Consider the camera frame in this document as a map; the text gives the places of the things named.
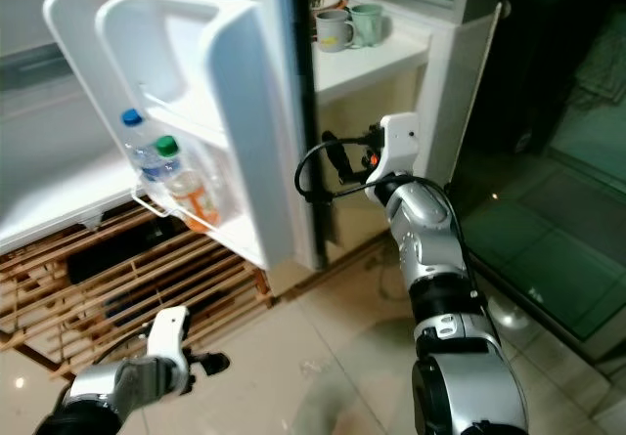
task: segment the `water bottle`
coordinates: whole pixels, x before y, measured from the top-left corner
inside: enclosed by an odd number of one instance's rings
[[[217,225],[219,214],[209,193],[202,184],[200,174],[190,168],[180,156],[180,149],[173,137],[166,135],[156,143],[158,154],[165,161],[161,168],[160,180],[172,198],[181,207],[203,219],[210,225]],[[208,227],[192,217],[183,219],[190,230],[205,233]]]
[[[125,111],[121,121],[129,129],[125,134],[124,147],[133,164],[141,169],[146,180],[158,182],[164,164],[154,145],[159,134],[135,109]]]

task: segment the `open refrigerator door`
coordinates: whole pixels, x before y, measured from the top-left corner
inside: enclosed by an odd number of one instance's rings
[[[136,109],[175,139],[219,221],[174,201],[137,166],[138,182],[128,186],[135,199],[153,209],[139,199],[143,191],[159,216],[200,222],[262,269],[293,257],[316,266],[310,213],[293,208],[286,176],[293,144],[283,129],[297,126],[299,109],[285,111],[254,1],[47,0],[44,15],[119,147],[120,116]]]

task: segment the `cable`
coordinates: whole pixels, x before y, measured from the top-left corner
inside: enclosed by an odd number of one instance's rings
[[[108,357],[111,352],[115,349],[117,349],[117,347],[119,347],[120,345],[125,344],[126,342],[128,342],[130,339],[137,337],[138,335],[141,334],[147,334],[148,332],[150,332],[150,329],[152,328],[152,325],[143,325],[138,329],[135,329],[134,331],[132,331],[130,334],[126,334],[123,337],[121,337],[119,340],[117,340],[117,342],[115,342],[114,345],[112,345],[111,347],[109,347],[105,352],[103,352],[96,360],[94,360],[94,363],[92,365],[98,365],[99,363],[102,362],[102,360],[104,360],[106,357]]]
[[[54,408],[52,408],[52,413],[56,413],[61,408],[61,404],[63,403],[63,399],[66,397],[68,389],[71,387],[71,383],[66,384],[63,389],[59,392],[59,396],[57,396],[57,401],[55,401]]]
[[[365,140],[364,137],[352,137],[348,139],[335,139],[335,140],[327,140],[326,142],[322,142],[321,144],[316,145],[311,150],[309,150],[304,158],[297,164],[295,168],[295,174],[293,175],[293,183],[295,184],[295,189],[298,193],[303,196],[308,202],[324,202],[328,203],[333,200],[328,191],[324,190],[322,193],[315,193],[314,191],[305,191],[302,189],[300,185],[300,175],[302,174],[302,169],[306,165],[306,162],[309,160],[311,156],[317,153],[321,149],[326,149],[329,147],[333,147],[335,145],[368,145],[368,141]]]
[[[375,186],[379,186],[381,184],[387,184],[387,183],[397,183],[397,182],[403,182],[403,181],[412,182],[412,181],[414,181],[414,182],[417,182],[417,183],[421,184],[422,186],[426,186],[427,188],[432,189],[433,191],[435,191],[438,194],[438,196],[441,197],[441,199],[445,203],[446,207],[450,211],[450,215],[452,217],[451,218],[452,224],[454,225],[454,229],[456,230],[456,234],[457,234],[457,237],[459,238],[459,243],[461,245],[461,254],[463,255],[464,262],[467,264],[469,280],[471,281],[471,283],[474,286],[474,288],[477,288],[477,282],[476,282],[475,276],[473,274],[473,269],[470,267],[470,254],[468,252],[468,247],[466,246],[465,236],[463,234],[463,229],[461,228],[461,222],[459,221],[459,217],[457,216],[457,212],[454,209],[454,206],[452,205],[452,202],[450,201],[450,198],[448,197],[446,192],[443,190],[443,188],[441,188],[434,181],[431,181],[428,178],[422,178],[422,177],[414,176],[414,175],[411,175],[411,174],[399,174],[399,175],[395,175],[395,176],[389,176],[389,177],[385,177],[385,178],[380,178],[380,179],[377,179],[376,181],[372,181],[370,183],[365,183],[365,184],[362,184],[361,186],[356,186],[354,188],[345,189],[345,190],[339,191],[337,193],[332,193],[332,192],[329,192],[329,191],[326,191],[326,190],[324,190],[321,193],[315,193],[313,191],[305,191],[305,190],[302,189],[302,187],[300,186],[300,175],[302,173],[302,169],[304,168],[304,165],[306,164],[308,159],[311,156],[313,156],[313,154],[315,154],[319,150],[322,150],[322,149],[325,149],[325,148],[328,148],[328,147],[332,147],[332,146],[335,146],[335,145],[366,145],[366,146],[370,146],[372,144],[372,141],[373,141],[373,139],[372,139],[373,135],[374,134],[368,135],[368,136],[364,136],[364,137],[359,137],[359,138],[347,138],[347,139],[328,140],[326,142],[322,142],[321,144],[318,144],[315,147],[313,147],[311,150],[309,150],[306,153],[304,158],[298,163],[298,165],[297,165],[297,167],[295,169],[294,183],[295,183],[296,190],[308,202],[330,203],[335,198],[349,196],[351,194],[358,193],[358,192],[363,191],[365,189],[373,188]]]

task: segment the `wooden slat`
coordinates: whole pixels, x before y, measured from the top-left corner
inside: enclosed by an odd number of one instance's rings
[[[204,244],[204,243],[211,243],[211,240],[207,237],[200,237],[197,234],[193,234],[195,236],[195,242],[191,243],[191,244],[186,244],[182,247],[179,247],[177,249],[174,249],[172,251],[170,251],[168,254],[166,254],[165,256],[161,256],[157,261],[154,261],[150,264],[146,265],[146,269],[145,270],[150,270],[153,269],[155,267],[158,267],[159,265],[161,265],[163,262],[166,262],[167,260],[171,259],[172,257],[177,257],[181,254],[184,254],[190,250],[193,250],[194,247],[197,247],[198,244]],[[180,242],[179,237],[175,237],[174,239],[170,239],[169,241],[163,242],[162,244],[160,244],[159,246],[157,246],[158,251],[165,251],[169,248],[169,245],[174,244],[176,242]],[[131,258],[128,261],[124,261],[123,266],[125,268],[129,268],[130,267],[130,263],[132,262],[133,258]],[[30,313],[34,310],[36,310],[37,308],[40,308],[41,306],[46,306],[49,303],[55,303],[59,300],[62,299],[69,299],[72,296],[75,297],[77,292],[84,292],[85,294],[89,294],[90,292],[93,294],[93,288],[94,285],[96,285],[97,283],[101,283],[107,279],[110,279],[112,277],[114,277],[115,275],[118,274],[119,269],[122,269],[121,264],[112,267],[111,269],[107,269],[104,272],[97,274],[96,276],[91,277],[89,280],[84,281],[82,283],[79,283],[77,285],[74,285],[72,287],[67,287],[57,293],[54,293],[52,295],[49,295],[41,300],[39,300],[37,303],[33,303],[31,305],[25,306],[23,308],[20,308],[18,310],[18,316],[24,315],[26,313]],[[111,286],[116,286],[118,283],[123,283],[125,281],[128,281],[130,279],[132,279],[134,277],[134,274],[132,272],[123,274],[120,277],[117,277],[116,279],[114,279],[112,282],[107,283],[107,287],[111,287]],[[13,317],[12,316],[5,316],[3,318],[0,319],[0,326],[6,324],[7,322],[10,321],[10,319]]]
[[[192,325],[190,331],[189,331],[189,337],[187,339],[185,339],[185,341],[183,342],[183,346],[187,347],[192,345],[193,343],[201,340],[203,337],[205,337],[206,335],[210,334],[211,332],[215,331],[216,329],[225,326],[226,324],[230,323],[232,320],[234,320],[235,318],[237,318],[238,316],[240,316],[241,314],[253,309],[255,306],[249,306],[249,307],[245,307],[244,311],[242,313],[235,313],[235,309],[222,309],[221,311],[215,311],[215,310],[219,310],[220,307],[222,307],[224,305],[224,303],[228,300],[232,300],[240,295],[243,295],[246,292],[250,292],[252,289],[254,288],[254,283],[248,283],[246,286],[242,286],[239,287],[237,290],[235,290],[232,294],[229,294],[229,296],[225,296],[224,298],[221,298],[220,300],[216,301],[215,303],[213,303],[209,308],[210,310],[208,310],[208,312],[214,312],[214,314],[212,315],[212,320],[209,322],[205,322],[205,326],[203,326],[202,328],[198,327],[198,326],[194,326]],[[258,302],[256,300],[254,300],[253,298],[250,300],[246,300],[242,306],[244,305],[256,305],[258,306]],[[199,329],[202,330],[203,335],[195,338],[195,333],[199,332]],[[107,350],[112,348],[114,346],[110,345],[107,347]],[[140,342],[140,343],[136,343],[135,345],[130,346],[125,352],[122,353],[122,356],[124,355],[132,355],[138,351],[140,351],[142,349],[142,347],[145,347],[145,342]]]
[[[87,249],[88,247],[94,245],[97,242],[102,241],[103,239],[109,239],[118,235],[122,232],[130,230],[131,228],[138,227],[139,225],[146,223],[147,221],[155,218],[155,214],[145,210],[136,216],[133,216],[117,225],[114,225],[110,228],[107,228],[102,231],[95,232],[93,236],[87,237],[68,245],[65,245],[59,249],[56,249],[48,254],[44,254],[42,256],[34,258],[32,261],[27,264],[19,263],[15,265],[11,271],[7,274],[7,277],[3,278],[1,281],[7,281],[14,274],[21,274],[28,272],[36,267],[40,267],[47,262],[55,262],[65,259],[71,254],[75,254],[77,252],[82,251],[83,249]]]
[[[192,290],[188,290],[185,293],[182,293],[181,295],[176,296],[175,298],[172,298],[168,302],[163,303],[161,306],[146,311],[141,316],[134,318],[132,321],[126,323],[125,325],[118,327],[117,330],[110,332],[107,336],[101,337],[93,341],[89,345],[83,346],[80,349],[75,349],[71,354],[66,355],[67,360],[70,361],[72,358],[75,358],[78,355],[83,354],[84,352],[89,350],[89,348],[91,347],[105,344],[111,339],[118,339],[120,337],[123,337],[129,330],[132,330],[133,328],[137,326],[141,326],[144,323],[149,322],[154,316],[157,315],[157,312],[159,309],[168,308],[170,306],[178,306],[182,304],[186,306],[195,305],[196,303],[203,301],[204,299],[208,298],[210,295],[216,293],[217,291],[222,290],[226,286],[232,286],[232,285],[235,285],[244,281],[247,278],[246,274],[247,274],[246,270],[239,270],[237,272],[237,270],[229,269],[225,273],[219,274],[218,276],[216,276],[214,279],[210,281],[209,286],[213,285],[214,283],[223,281],[219,283],[218,286],[206,289],[204,285],[200,285],[200,286],[193,288]]]
[[[175,269],[176,267],[179,267],[185,264],[187,261],[194,260],[198,256],[202,254],[206,254],[211,249],[214,249],[216,247],[217,247],[216,243],[210,242],[209,244],[201,248],[197,248],[195,250],[192,250],[191,252],[187,252],[182,257],[177,257],[176,259],[171,260],[171,261],[169,260],[167,256],[165,256],[164,258],[161,258],[158,261],[155,261],[154,263],[151,263],[147,266],[147,267],[154,268],[153,265],[156,262],[158,262],[159,263],[158,268],[156,268],[155,270],[152,270],[151,272],[148,272],[145,275],[138,277],[134,281],[130,281],[129,283],[122,284],[123,282],[126,282],[129,279],[132,279],[132,273],[130,273],[130,274],[125,274],[124,276],[121,276],[120,278],[118,278],[115,281],[112,281],[111,283],[104,284],[98,290],[99,293],[97,296],[95,296],[96,293],[91,293],[91,295],[95,297],[86,300],[83,304],[79,304],[68,311],[62,311],[61,314],[58,314],[52,319],[38,321],[34,326],[28,327],[28,332],[26,332],[26,329],[22,329],[21,333],[14,333],[14,335],[11,337],[9,342],[3,344],[0,347],[0,351],[6,350],[16,344],[22,344],[28,338],[34,337],[36,335],[41,334],[42,332],[46,330],[49,330],[50,328],[58,325],[59,323],[62,323],[63,321],[69,319],[71,316],[75,315],[76,313],[86,311],[93,306],[104,303],[105,301],[110,300],[112,298],[116,298],[119,294],[125,293],[128,290],[131,290],[132,288],[134,288],[135,286],[139,284],[147,283],[151,281],[152,279],[154,279],[155,277],[159,276],[160,274],[169,272]]]
[[[222,254],[224,253],[228,253],[229,251],[226,250],[222,250],[219,251]],[[177,283],[176,285],[170,286],[168,288],[166,288],[163,292],[160,293],[160,298],[162,299],[163,297],[167,297],[169,295],[171,295],[172,293],[176,293],[180,290],[183,290],[186,286],[189,286],[192,283],[195,283],[201,279],[203,279],[204,277],[214,274],[216,272],[220,272],[222,268],[226,268],[226,267],[231,267],[236,265],[238,262],[243,261],[243,259],[239,256],[235,256],[235,255],[230,255],[229,257],[222,259],[221,261],[217,262],[216,264],[206,268],[206,269],[202,269],[201,271],[193,274],[192,276],[189,276],[188,278],[186,278],[185,280],[183,280],[182,282]],[[207,260],[202,260],[202,264],[208,262]],[[176,275],[174,276],[174,279],[183,276],[185,274],[188,274],[191,270],[196,269],[198,267],[198,264],[190,264],[188,266],[186,266],[184,269],[181,269],[181,271],[178,271],[176,273]],[[89,327],[89,332],[98,332],[99,330],[102,330],[104,328],[106,328],[107,326],[110,326],[111,324],[114,324],[115,322],[122,320],[124,318],[126,318],[127,316],[132,315],[133,313],[139,311],[140,309],[144,308],[144,307],[148,307],[148,306],[152,306],[157,304],[159,301],[159,296],[157,296],[156,294],[147,297],[146,299],[140,301],[139,303],[136,303],[128,308],[126,308],[123,311],[120,311],[119,313],[116,313],[113,317],[111,317],[110,320],[106,320],[106,321],[101,321],[93,326]],[[71,339],[68,339],[66,341],[66,345],[70,345],[73,344],[74,342],[77,342],[81,339],[83,339],[84,336],[81,335],[77,335]],[[54,347],[53,349],[50,350],[50,353],[56,353],[58,352],[60,349],[58,347]]]
[[[124,220],[133,217],[135,215],[138,215],[142,212],[145,212],[146,210],[144,209],[144,207],[137,207],[134,208],[128,212],[122,213],[120,215],[116,215],[115,217],[112,217],[108,220],[103,221],[100,226],[98,227],[99,230],[104,230],[106,228],[109,228],[111,225],[115,225],[116,223],[121,223]],[[12,267],[18,265],[18,264],[23,264],[24,262],[27,262],[29,260],[34,259],[37,256],[40,256],[48,251],[50,251],[51,249],[57,249],[60,247],[63,247],[67,244],[70,244],[72,242],[78,241],[80,239],[84,239],[85,237],[89,237],[90,235],[94,235],[94,232],[92,232],[91,230],[88,229],[83,229],[80,230],[76,233],[64,236],[60,239],[55,239],[55,240],[49,240],[49,239],[44,239],[44,240],[40,240],[34,244],[32,244],[30,247],[28,247],[29,250],[21,252],[18,251],[16,253],[14,253],[15,257],[13,257],[12,259],[5,261],[3,263],[0,263],[0,273],[8,271],[9,269],[11,269]]]
[[[74,372],[122,336],[151,322],[164,307],[191,308],[187,340],[198,342],[259,303],[271,302],[258,269],[193,232],[71,284],[68,257],[155,218],[130,205],[114,215],[97,232],[73,226],[0,256],[0,326],[4,329],[0,329],[0,350],[14,348],[54,376],[72,379]],[[47,342],[45,354],[32,347],[34,342]],[[115,349],[115,358],[143,345]]]
[[[246,304],[241,304],[237,308],[227,310],[222,312],[220,315],[216,315],[215,319],[206,323],[206,326],[203,326],[201,329],[194,331],[185,342],[183,342],[184,346],[193,345],[195,342],[203,339],[210,333],[216,331],[218,328],[230,323],[235,318],[249,312],[250,310],[260,306],[259,302],[252,298]]]
[[[216,291],[219,291],[222,288],[225,288],[226,285],[225,283],[228,282],[228,286],[233,286],[237,283],[241,283],[245,280],[249,280],[251,277],[251,272],[250,270],[243,270],[237,274],[235,274],[232,278],[230,278],[229,280],[220,283],[217,287],[214,287],[210,290],[206,290],[205,292],[195,295],[193,298],[191,298],[188,301],[185,301],[185,305],[186,306],[192,306],[202,300],[204,300],[206,297],[210,296],[210,294],[215,293]],[[221,300],[225,300],[227,298],[230,298],[229,296],[222,298]],[[216,301],[214,305],[217,305],[220,302],[220,300]],[[166,308],[168,306],[172,306],[172,304],[167,304],[167,305],[163,305],[163,308]],[[148,320],[151,320],[158,312],[158,309],[154,309],[152,310],[150,313],[147,313],[144,316],[142,316],[142,322],[141,323],[145,323]],[[134,326],[129,326],[128,329],[124,330],[124,333],[120,336],[122,337],[123,335],[126,335],[128,333],[128,331],[131,328],[137,328],[139,323],[134,323]],[[66,371],[71,371],[71,369],[79,369],[81,367],[83,367],[84,365],[90,363],[93,359],[97,358],[98,355],[101,355],[104,352],[96,352],[94,354],[88,354],[88,355],[82,355],[80,356],[80,358],[74,358],[74,360],[72,360],[71,358],[67,359],[67,362],[62,365],[58,370],[56,370],[54,373],[52,373],[52,377],[56,377],[59,376],[60,374],[63,374]]]

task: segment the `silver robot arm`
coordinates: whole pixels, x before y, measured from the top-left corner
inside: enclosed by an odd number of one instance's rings
[[[207,375],[226,369],[223,354],[193,356],[182,343],[189,327],[184,306],[156,314],[145,357],[96,364],[80,373],[36,435],[116,434],[133,411],[168,395],[192,390],[189,365],[202,364]]]
[[[385,208],[411,297],[416,429],[420,435],[526,434],[524,396],[469,275],[450,204],[438,190],[401,176],[413,172],[415,117],[383,119],[384,148],[368,183],[402,181],[366,193]]]

